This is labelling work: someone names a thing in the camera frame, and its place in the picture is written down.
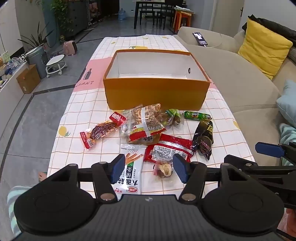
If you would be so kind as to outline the person right hand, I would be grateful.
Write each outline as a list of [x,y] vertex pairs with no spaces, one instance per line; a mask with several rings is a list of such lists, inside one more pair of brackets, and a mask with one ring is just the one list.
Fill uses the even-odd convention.
[[295,237],[296,235],[296,216],[294,209],[285,209],[284,216],[282,218],[282,230],[287,234]]

